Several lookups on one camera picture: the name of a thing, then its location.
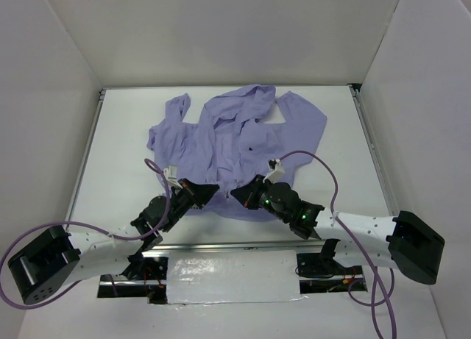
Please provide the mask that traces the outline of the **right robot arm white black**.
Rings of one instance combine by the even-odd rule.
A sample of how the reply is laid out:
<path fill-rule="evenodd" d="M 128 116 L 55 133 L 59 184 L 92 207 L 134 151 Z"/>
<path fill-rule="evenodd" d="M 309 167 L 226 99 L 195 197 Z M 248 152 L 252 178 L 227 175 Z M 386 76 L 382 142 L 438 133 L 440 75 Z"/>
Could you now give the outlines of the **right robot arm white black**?
<path fill-rule="evenodd" d="M 387 217 L 332 213 L 302 200 L 289 184 L 261 175 L 230 194 L 248 210 L 267 211 L 304 240 L 323 240 L 320 265 L 329 274 L 373 264 L 397 269 L 420 284 L 437 281 L 445 239 L 412 212 Z"/>

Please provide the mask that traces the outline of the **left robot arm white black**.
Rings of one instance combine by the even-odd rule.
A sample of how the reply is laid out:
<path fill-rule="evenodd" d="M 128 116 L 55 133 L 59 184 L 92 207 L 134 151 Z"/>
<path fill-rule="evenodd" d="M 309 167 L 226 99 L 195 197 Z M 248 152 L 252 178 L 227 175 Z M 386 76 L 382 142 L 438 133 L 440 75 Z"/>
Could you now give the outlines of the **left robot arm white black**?
<path fill-rule="evenodd" d="M 162 242 L 190 209 L 202 209 L 219 190 L 218 185 L 198 185 L 187 179 L 171 197 L 154 197 L 130 225 L 122 239 L 95 230 L 46 228 L 7 262 L 25 307 L 38 307 L 62 286 L 105 274 L 136 279 L 144 272 L 143 252 Z"/>

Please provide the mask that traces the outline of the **lavender zip-up jacket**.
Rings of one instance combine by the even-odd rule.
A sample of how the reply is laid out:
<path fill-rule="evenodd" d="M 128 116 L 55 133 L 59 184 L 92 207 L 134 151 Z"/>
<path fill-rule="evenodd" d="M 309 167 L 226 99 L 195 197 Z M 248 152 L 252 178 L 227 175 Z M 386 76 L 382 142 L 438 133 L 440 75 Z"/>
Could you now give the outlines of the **lavender zip-up jacket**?
<path fill-rule="evenodd" d="M 146 146 L 155 163 L 177 167 L 179 179 L 218 185 L 205 210 L 240 221 L 270 221 L 266 211 L 244 208 L 231 190 L 267 174 L 270 159 L 294 151 L 281 178 L 292 184 L 295 171 L 311 163 L 327 116 L 296 93 L 277 96 L 271 85 L 247 85 L 213 97 L 195 124 L 183 120 L 190 106 L 188 94 L 168 100 L 165 118 L 149 129 Z"/>

